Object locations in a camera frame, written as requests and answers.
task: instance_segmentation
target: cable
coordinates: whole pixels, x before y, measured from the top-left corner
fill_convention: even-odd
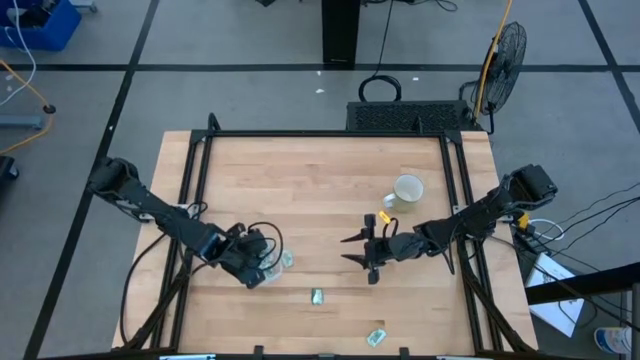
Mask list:
[[[489,63],[491,62],[491,54],[493,54],[496,50],[496,45],[500,40],[500,35],[502,35],[502,28],[504,28],[504,23],[507,21],[507,16],[509,16],[509,11],[511,11],[511,4],[513,0],[507,0],[507,8],[504,11],[504,15],[502,16],[502,21],[500,21],[500,27],[496,32],[496,36],[493,37],[493,42],[491,43],[491,47],[489,48],[489,55],[487,56],[487,61],[485,61],[484,66],[482,67],[482,75],[480,76],[480,86],[478,90],[478,99],[476,100],[475,109],[473,112],[473,118],[477,119],[480,114],[480,108],[482,107],[482,98],[484,97],[484,85],[487,80],[487,72],[489,71]]]
[[[558,238],[552,238],[550,236],[545,235],[548,231],[545,231],[544,233],[539,233],[539,232],[536,231],[535,234],[538,235],[538,239],[543,238],[543,239],[554,240],[554,241],[558,241],[558,240],[564,239],[564,230],[562,230],[562,227],[560,227],[560,225],[554,223],[551,220],[543,219],[543,218],[529,220],[529,224],[535,224],[537,222],[541,222],[541,223],[552,225],[553,227],[555,227],[556,229],[558,229],[560,231],[560,237],[558,237]]]
[[[634,200],[628,204],[626,204],[625,206],[620,207],[619,209],[617,209],[616,211],[614,211],[611,215],[607,216],[606,219],[604,219],[602,222],[600,222],[598,225],[594,226],[593,228],[591,228],[591,230],[587,231],[586,233],[578,236],[577,238],[575,238],[571,243],[569,243],[569,245],[567,245],[566,247],[564,247],[563,249],[558,250],[558,253],[561,253],[563,251],[568,250],[571,246],[573,246],[573,244],[575,244],[578,240],[584,238],[585,236],[591,234],[592,232],[594,232],[597,228],[599,228],[600,226],[604,225],[607,223],[607,221],[609,221],[609,219],[611,219],[612,217],[614,217],[618,212],[624,210],[625,208],[635,204],[638,200]]]
[[[18,75],[15,71],[13,71],[13,69],[11,69],[11,67],[6,62],[4,62],[4,60],[0,59],[0,65],[2,65],[5,69],[7,69],[7,71],[11,73],[11,75],[13,75],[16,79],[18,79],[18,81],[23,83],[25,87],[27,87],[29,90],[31,90],[31,92],[33,92],[33,94],[35,94],[42,101],[44,112],[49,114],[49,117],[47,119],[47,125],[44,127],[44,129],[40,130],[40,132],[38,132],[35,135],[32,135],[16,144],[9,146],[6,149],[0,150],[0,155],[4,155],[10,151],[13,151],[17,148],[20,148],[24,145],[29,144],[30,142],[32,142],[33,140],[39,137],[46,135],[49,132],[49,130],[51,130],[51,127],[53,126],[53,121],[54,121],[53,114],[56,112],[56,108],[55,106],[49,104],[47,99],[45,99],[45,97],[42,96],[42,94],[40,94],[38,90],[36,90],[33,86],[27,83],[22,77],[20,77],[20,75]]]
[[[396,90],[396,97],[393,101],[402,100],[402,86],[400,85],[400,82],[398,81],[398,79],[390,75],[378,75],[378,72],[380,71],[380,66],[382,65],[384,47],[385,47],[385,44],[387,43],[387,34],[389,33],[389,23],[391,22],[391,11],[393,10],[393,2],[394,0],[391,0],[391,2],[389,3],[389,13],[387,14],[387,24],[385,25],[385,28],[384,28],[384,36],[382,37],[382,47],[380,49],[380,57],[378,58],[378,65],[376,66],[376,71],[373,73],[373,75],[365,79],[360,84],[360,87],[358,88],[358,98],[360,98],[361,102],[367,102],[367,99],[364,96],[364,88],[370,82],[375,80],[384,81],[390,84],[391,86],[393,86],[393,88]]]
[[[571,220],[571,219],[575,218],[576,216],[578,216],[578,215],[582,214],[583,212],[587,212],[587,211],[591,210],[591,208],[592,208],[592,207],[594,207],[597,203],[600,203],[600,202],[602,202],[602,201],[608,200],[608,199],[610,199],[610,198],[611,198],[612,196],[614,196],[614,195],[622,194],[622,193],[625,193],[625,192],[627,192],[627,191],[631,191],[631,190],[633,190],[634,188],[636,188],[636,187],[638,187],[638,186],[640,186],[640,182],[637,182],[637,183],[633,184],[632,186],[630,186],[630,187],[628,187],[628,188],[626,188],[626,189],[618,190],[618,191],[614,191],[614,192],[610,193],[609,195],[607,195],[607,196],[605,196],[605,197],[603,197],[603,198],[600,198],[600,199],[598,199],[598,200],[594,201],[594,202],[593,202],[593,203],[591,203],[591,205],[589,205],[587,208],[582,209],[582,210],[580,210],[580,211],[576,212],[575,214],[571,215],[570,217],[568,217],[568,218],[566,218],[566,219],[564,219],[564,220],[560,221],[558,224],[564,224],[564,223],[566,223],[567,221],[569,221],[569,220]]]
[[[440,250],[442,251],[442,257],[444,257],[444,261],[447,263],[447,267],[449,267],[449,272],[451,272],[451,275],[455,275],[456,274],[456,269],[453,266],[453,261],[451,260],[451,259],[453,259],[452,250],[451,250],[451,244],[453,243],[453,238],[455,237],[456,230],[458,229],[458,226],[461,223],[462,223],[462,219],[460,219],[460,221],[458,221],[454,225],[453,230],[451,230],[451,235],[449,235],[449,241],[447,242],[447,248],[448,249],[440,248]]]
[[[282,237],[282,232],[280,232],[280,229],[277,226],[275,226],[273,223],[270,223],[268,221],[255,222],[255,223],[247,226],[247,230],[251,230],[253,227],[255,227],[257,225],[267,225],[267,226],[272,227],[278,233],[278,237],[280,238],[280,251],[278,252],[278,258],[270,266],[267,266],[266,268],[260,268],[260,270],[262,270],[262,271],[271,270],[280,262],[280,259],[282,258],[282,252],[284,251],[284,239]]]
[[[607,212],[607,211],[609,211],[609,210],[611,210],[611,209],[613,209],[613,208],[615,208],[615,207],[618,207],[618,206],[620,206],[620,205],[625,205],[625,204],[630,203],[630,202],[631,202],[631,203],[633,203],[633,202],[636,202],[636,201],[638,201],[638,200],[640,200],[640,197],[631,198],[631,199],[628,199],[628,200],[621,201],[621,202],[619,202],[619,203],[613,204],[613,205],[609,206],[608,208],[606,208],[606,209],[604,209],[604,210],[600,210],[600,211],[598,211],[597,213],[595,213],[595,214],[593,214],[593,215],[591,215],[591,216],[587,216],[586,218],[584,218],[584,219],[582,219],[582,220],[579,220],[579,221],[574,222],[574,223],[573,223],[573,224],[571,224],[569,227],[567,227],[567,228],[564,230],[564,232],[563,232],[562,234],[558,235],[557,237],[560,237],[561,235],[566,234],[567,232],[569,232],[569,230],[571,230],[571,229],[572,229],[573,227],[575,227],[576,225],[579,225],[579,224],[581,224],[581,223],[583,223],[583,222],[585,222],[585,221],[587,221],[587,220],[593,219],[594,217],[596,217],[596,216],[598,216],[598,215],[600,215],[600,214],[602,214],[602,213],[605,213],[605,212]],[[545,241],[543,244],[544,244],[544,245],[546,245],[546,244],[548,244],[548,243],[550,243],[550,242],[552,242],[552,241],[555,241],[555,239],[556,239],[556,238],[553,238],[552,240],[547,240],[547,241]]]
[[[503,239],[499,239],[499,238],[497,238],[497,237],[495,237],[495,236],[493,236],[493,235],[489,235],[489,236],[490,236],[490,237],[493,237],[493,238],[494,238],[494,239],[496,239],[496,240],[506,241],[506,240],[503,240]],[[549,253],[553,252],[553,250],[551,250],[551,249],[550,249],[550,248],[548,248],[547,246],[543,245],[542,243],[540,243],[540,244],[541,244],[541,245],[542,245],[542,246],[543,246],[547,251],[549,251]],[[524,254],[524,252],[523,252],[523,251],[521,251],[521,250],[516,250],[516,252],[517,252],[518,254]],[[584,265],[584,266],[586,266],[586,267],[588,267],[588,268],[590,268],[590,269],[592,269],[592,270],[595,270],[595,271],[598,271],[598,272],[599,272],[599,271],[602,271],[602,270],[598,269],[597,267],[595,267],[595,266],[593,266],[593,265],[591,265],[591,264],[589,264],[589,263],[587,263],[587,262],[585,262],[585,261],[582,261],[582,260],[580,260],[580,259],[576,259],[576,258],[574,258],[573,256],[569,256],[569,255],[567,255],[567,254],[565,254],[565,253],[563,253],[563,252],[558,252],[558,253],[554,254],[554,256],[555,256],[555,255],[562,255],[562,256],[564,256],[564,257],[566,257],[566,258],[568,258],[568,259],[571,259],[571,260],[573,260],[573,261],[575,261],[575,262],[577,262],[577,263],[580,263],[580,264],[582,264],[582,265]],[[624,308],[622,308],[622,307],[620,307],[620,306],[618,306],[618,305],[616,305],[616,304],[614,304],[614,303],[612,303],[612,302],[608,301],[607,299],[605,299],[605,298],[603,298],[603,297],[598,297],[598,298],[599,298],[600,300],[602,300],[602,301],[606,302],[607,304],[609,304],[609,305],[611,305],[611,306],[613,306],[613,307],[617,308],[617,309],[620,309],[620,310],[622,310],[622,311],[631,312],[630,310],[624,309]]]
[[[451,0],[422,0],[422,1],[396,0],[396,1],[403,2],[403,3],[406,3],[408,5],[420,5],[420,4],[424,4],[424,3],[428,3],[428,2],[435,2],[444,11],[447,11],[447,12],[456,12],[456,11],[458,11],[458,5],[456,5],[456,3],[454,3]],[[387,0],[365,0],[363,2],[363,4],[366,6],[367,4],[382,4],[384,2],[387,2]]]
[[[29,80],[27,80],[26,82],[23,82],[22,86],[17,88],[14,92],[12,92],[9,96],[7,96],[6,99],[4,99],[2,102],[0,102],[0,106],[3,106],[7,102],[9,102],[9,100],[11,100],[14,96],[16,96],[17,93],[19,93],[24,88],[26,88],[29,84],[31,84],[31,81],[33,80],[33,77],[36,74],[36,68],[37,68],[36,60],[33,58],[33,55],[31,55],[31,51],[29,51],[29,48],[27,47],[27,44],[24,41],[24,37],[22,36],[22,29],[20,29],[20,7],[18,6],[18,1],[17,0],[13,0],[13,6],[14,6],[14,8],[16,10],[16,32],[18,33],[18,37],[20,38],[20,42],[22,43],[22,46],[24,47],[24,52],[27,53],[27,55],[29,56],[29,59],[31,60],[31,64],[33,65],[33,67],[31,69],[31,75],[29,75]],[[4,32],[7,35],[7,38],[9,38],[9,41],[11,41],[13,43],[13,45],[15,45],[18,49],[20,49],[20,47],[18,47],[18,45],[13,41],[11,36],[9,36],[8,28],[9,28],[8,26],[5,26],[5,28],[4,28]]]
[[[569,321],[573,323],[576,329],[584,329],[585,327],[589,326],[589,324],[591,324],[593,320],[596,319],[596,317],[598,317],[598,308],[593,306],[593,315],[591,315],[589,320],[585,321],[583,324],[578,325],[577,321],[573,320],[573,318],[569,316],[569,314],[567,314],[566,311],[564,311],[564,309],[562,308],[562,301],[558,301],[556,304],[558,304],[558,309],[560,309],[560,311],[564,314],[564,316],[566,316],[567,319],[569,319]]]
[[[192,206],[196,206],[198,204],[196,203],[192,203],[191,205],[189,205],[187,207],[187,211],[189,211],[189,209]],[[120,204],[116,204],[116,207],[118,209],[120,209],[122,205]],[[206,202],[202,201],[199,204],[200,209],[198,209],[198,212],[195,213],[192,218],[201,215],[203,212],[205,212],[208,208],[209,208],[209,204],[207,204]],[[125,326],[124,326],[124,312],[125,312],[125,307],[126,307],[126,303],[127,303],[127,294],[129,292],[129,282],[131,281],[131,276],[133,275],[134,270],[136,269],[136,267],[138,266],[138,263],[140,262],[140,260],[142,260],[142,258],[147,255],[154,247],[156,247],[156,245],[158,245],[160,243],[160,241],[167,236],[167,234],[162,234],[160,235],[157,239],[155,239],[147,248],[145,248],[140,255],[138,255],[138,257],[136,257],[136,259],[133,261],[133,264],[131,264],[131,267],[129,268],[129,272],[127,273],[127,277],[124,281],[124,289],[122,290],[122,299],[120,300],[120,337],[122,338],[122,342],[123,343],[127,343],[127,336],[125,333]],[[184,266],[184,254],[182,254],[181,250],[182,250],[182,245],[180,243],[178,243],[178,253],[181,255],[182,257],[182,266]]]
[[[507,244],[507,245],[511,246],[512,248],[514,248],[514,250],[515,250],[516,252],[518,252],[518,249],[517,249],[517,248],[515,247],[515,245],[513,245],[512,243],[510,243],[510,242],[508,242],[508,241],[506,241],[506,240],[504,240],[504,239],[497,238],[497,237],[495,237],[495,236],[493,236],[493,235],[490,235],[489,237],[490,237],[490,238],[492,238],[492,239],[494,239],[494,240],[497,240],[497,241],[499,241],[499,242],[501,242],[501,243],[504,243],[504,244]],[[540,271],[541,273],[543,273],[544,275],[546,275],[546,276],[548,276],[548,277],[552,278],[552,279],[553,279],[553,280],[554,280],[558,285],[560,285],[560,286],[561,286],[562,288],[564,288],[566,291],[568,291],[568,292],[570,292],[571,294],[573,294],[573,296],[575,296],[576,298],[582,298],[582,299],[584,299],[586,302],[590,303],[590,304],[591,304],[591,305],[593,305],[595,308],[597,308],[597,309],[601,310],[602,312],[604,312],[605,314],[607,314],[607,315],[611,316],[612,318],[614,318],[614,319],[616,319],[616,320],[619,320],[619,321],[620,321],[621,323],[623,323],[624,325],[629,326],[629,327],[633,328],[633,329],[634,329],[634,330],[636,330],[636,331],[640,331],[640,328],[638,328],[637,326],[633,325],[633,324],[632,324],[632,323],[630,323],[629,321],[627,321],[627,320],[625,320],[625,319],[622,319],[620,316],[618,316],[618,315],[614,314],[613,312],[609,311],[608,309],[605,309],[604,307],[602,307],[602,306],[600,306],[600,305],[596,304],[596,303],[593,301],[593,298],[592,298],[591,296],[580,294],[579,292],[577,292],[576,290],[574,290],[574,289],[573,289],[572,287],[570,287],[569,285],[566,285],[566,284],[564,283],[564,281],[563,281],[563,280],[560,280],[560,279],[556,278],[555,276],[553,276],[553,275],[549,274],[546,270],[544,270],[544,269],[542,269],[540,266],[538,266],[538,265],[535,263],[535,261],[533,261],[533,260],[529,259],[529,258],[528,258],[528,257],[526,257],[526,256],[522,256],[522,257],[520,257],[520,258],[521,258],[521,259],[525,259],[525,260],[527,260],[529,263],[531,263],[531,264],[533,265],[533,267],[534,267],[534,268],[536,268],[536,270],[538,270],[538,271]]]
[[[481,246],[481,247],[484,245],[484,242],[485,242],[486,240],[487,240],[487,238],[484,238],[484,239],[480,240],[480,246]],[[470,261],[470,260],[471,260],[471,259],[473,259],[476,255],[478,255],[478,252],[477,252],[477,251],[474,251],[474,253],[473,253],[471,256],[469,256],[469,257],[467,258],[467,261]]]
[[[146,254],[148,254],[149,251],[151,251],[154,247],[156,247],[156,245],[158,245],[165,236],[167,236],[167,234],[160,235],[157,239],[155,239],[151,243],[151,245],[147,246],[147,248],[144,249],[140,253],[140,255],[138,255],[138,257],[133,261],[131,268],[129,268],[129,272],[127,273],[127,278],[124,280],[124,289],[122,290],[122,300],[120,300],[120,337],[122,338],[123,344],[126,344],[127,342],[129,342],[129,340],[127,340],[127,335],[124,329],[124,310],[127,304],[127,293],[129,292],[129,281],[131,281],[131,275],[133,275],[133,271],[135,270],[136,266],[138,266],[138,263],[140,262],[140,260],[142,260],[142,258]]]
[[[387,238],[387,228],[389,227],[389,224],[391,224],[391,222],[394,222],[393,224],[393,230],[391,231],[391,236],[396,236],[396,234],[398,233],[398,225],[400,224],[400,222],[398,221],[397,218],[391,218],[389,219],[389,223],[384,224],[384,227],[382,228],[382,238],[386,239]]]
[[[447,11],[447,12],[458,11],[458,5],[450,0],[422,0],[422,1],[416,1],[416,2],[408,2],[405,0],[403,2],[406,2],[409,5],[420,5],[428,2],[435,2],[444,11]]]
[[[47,125],[44,127],[44,129],[42,129],[40,132],[38,132],[35,135],[32,135],[14,145],[9,146],[8,148],[1,150],[0,151],[0,155],[4,155],[10,151],[13,151],[19,147],[22,147],[24,145],[27,145],[28,143],[32,142],[33,140],[44,136],[45,134],[47,134],[49,132],[49,130],[51,130],[51,126],[53,125],[53,113],[55,113],[55,107],[53,105],[50,105],[49,102],[47,101],[47,99],[45,99],[44,96],[42,96],[35,88],[33,88],[31,86],[31,81],[33,80],[33,77],[36,73],[36,61],[33,58],[33,55],[31,54],[31,51],[29,51],[29,48],[27,47],[27,44],[24,41],[24,37],[22,36],[22,29],[20,28],[20,16],[18,15],[20,13],[20,8],[18,7],[18,2],[17,0],[13,0],[13,5],[15,7],[16,10],[16,32],[18,33],[18,37],[20,38],[20,42],[22,43],[22,46],[24,47],[24,52],[27,53],[27,55],[29,56],[29,59],[31,60],[31,63],[33,64],[33,68],[31,70],[31,74],[29,75],[29,79],[28,80],[24,80],[20,75],[18,75],[15,71],[13,71],[13,69],[11,69],[11,67],[4,61],[4,60],[0,60],[0,65],[2,65],[11,75],[13,75],[13,77],[15,77],[16,79],[18,79],[18,81],[20,81],[22,83],[22,86],[20,86],[18,89],[16,89],[16,91],[14,91],[13,93],[11,93],[9,96],[7,96],[6,99],[4,99],[2,102],[0,102],[0,106],[6,104],[9,100],[11,100],[17,93],[19,93],[20,91],[22,91],[24,88],[28,88],[29,90],[31,90],[31,92],[33,94],[35,94],[41,101],[43,104],[43,109],[45,111],[45,113],[49,114],[49,117],[47,119]],[[13,39],[11,38],[11,36],[9,36],[9,33],[7,31],[7,27],[5,27],[5,34],[7,35],[7,37],[9,38],[9,40],[15,44],[15,42],[13,41]]]

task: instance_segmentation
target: floor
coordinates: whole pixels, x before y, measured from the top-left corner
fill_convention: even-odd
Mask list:
[[[400,80],[405,100],[449,100],[459,84],[477,76],[464,65],[482,63],[505,1],[454,1],[456,13],[433,2],[394,6],[384,63],[395,65],[383,73]],[[48,136],[12,153],[21,177],[0,201],[0,347],[7,359],[24,356],[60,255],[71,253],[75,240],[51,322],[38,328],[46,330],[39,354],[110,347],[138,227],[102,202],[81,202],[97,153],[128,158],[149,183],[163,132],[201,128],[211,111],[225,129],[342,129],[346,103],[357,100],[359,83],[370,75],[288,66],[322,62],[320,0],[277,0],[268,8],[252,0],[97,4],[98,13],[83,13],[64,51],[34,52],[34,84],[58,112]],[[536,217],[562,220],[640,179],[640,112],[633,98],[640,96],[638,11],[634,0],[513,5],[510,20],[528,34],[528,67],[496,116],[492,141],[500,172],[538,163],[560,188]],[[359,64],[377,62],[386,13],[387,5],[362,8]],[[0,58],[28,75],[24,54],[2,49]],[[176,64],[182,66],[161,66]],[[438,66],[420,71],[414,66],[420,64]],[[4,86],[16,87],[15,80]],[[383,85],[367,90],[370,100],[391,96]],[[24,92],[2,113],[39,114],[39,108]],[[28,134],[3,130],[0,146]],[[620,194],[606,204],[631,196]],[[632,219],[638,215],[640,205],[630,206],[567,254],[599,269],[637,261]],[[551,245],[567,246],[594,225],[577,226]],[[576,272],[592,271],[558,260]],[[620,298],[609,296],[615,303]],[[580,322],[592,311],[585,308]],[[546,352],[616,358],[599,352],[592,340],[596,327],[617,325],[606,315],[571,339],[534,322]]]

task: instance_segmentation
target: orange cable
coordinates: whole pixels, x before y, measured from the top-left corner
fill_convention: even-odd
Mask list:
[[[476,107],[473,111],[473,118],[478,118],[480,114],[480,108],[482,108],[482,98],[484,97],[484,83],[487,80],[487,72],[489,71],[489,63],[491,62],[491,56],[493,52],[496,50],[496,45],[498,44],[498,40],[500,40],[500,35],[502,35],[502,28],[504,28],[504,23],[507,21],[507,16],[509,16],[509,11],[511,11],[511,4],[513,0],[507,0],[507,8],[504,11],[504,15],[502,16],[502,21],[500,22],[500,27],[498,28],[498,32],[496,36],[493,37],[493,42],[491,43],[491,48],[489,49],[489,55],[487,56],[487,61],[484,63],[482,68],[482,76],[480,77],[480,87],[478,89],[478,98],[476,99]]]
[[[20,77],[20,75],[18,75],[15,71],[13,71],[13,69],[11,69],[11,67],[4,61],[0,59],[0,65],[2,65],[5,69],[7,69],[7,71],[9,71],[9,73],[11,73],[11,75],[13,75],[16,79],[18,79],[22,84],[24,84],[27,88],[29,88],[29,90],[31,90],[31,92],[33,94],[35,94],[41,101],[42,104],[46,107],[49,106],[49,102],[47,101],[47,99],[42,96],[42,94],[40,94],[38,92],[38,90],[36,90],[33,86],[31,86],[31,84],[28,84],[22,77]],[[42,137],[44,135],[46,135],[49,130],[51,129],[51,126],[53,125],[53,114],[50,114],[48,119],[47,119],[47,125],[44,127],[44,129],[42,129],[40,132],[38,132],[35,135],[32,135],[16,144],[13,144],[11,146],[9,146],[6,149],[0,150],[0,155],[4,155],[10,151],[13,151],[19,147],[22,147],[24,145],[29,144],[30,142],[32,142],[33,140]]]

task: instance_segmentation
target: table leg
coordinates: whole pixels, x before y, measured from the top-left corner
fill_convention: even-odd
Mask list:
[[[356,62],[360,0],[322,0],[322,57],[325,64]]]

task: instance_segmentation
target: small object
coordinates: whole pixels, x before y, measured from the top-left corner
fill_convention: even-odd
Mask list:
[[[424,185],[415,175],[400,175],[393,185],[393,193],[387,195],[382,203],[387,209],[398,212],[410,210],[422,197]]]
[[[391,223],[391,218],[389,217],[389,215],[387,215],[386,212],[384,211],[380,211],[378,213],[378,215],[380,216],[380,218],[382,219],[382,221],[384,221],[386,224],[390,224]]]
[[[282,252],[282,259],[280,260],[282,266],[285,269],[288,269],[293,266],[293,253],[289,250],[284,250]]]
[[[631,354],[630,327],[600,327],[593,332],[600,350],[609,354]]]
[[[322,292],[322,289],[311,289],[311,303],[313,305],[324,304],[324,293]]]
[[[43,106],[42,110],[47,114],[55,114],[56,113],[56,107],[51,105],[51,104]]]
[[[524,213],[520,219],[517,220],[518,221],[518,229],[520,230],[526,230],[527,226],[529,225],[529,214]]]
[[[369,334],[369,336],[367,337],[367,343],[369,343],[369,346],[371,347],[376,347],[386,337],[387,337],[386,331],[382,329],[377,329],[377,330],[374,330],[371,334]]]

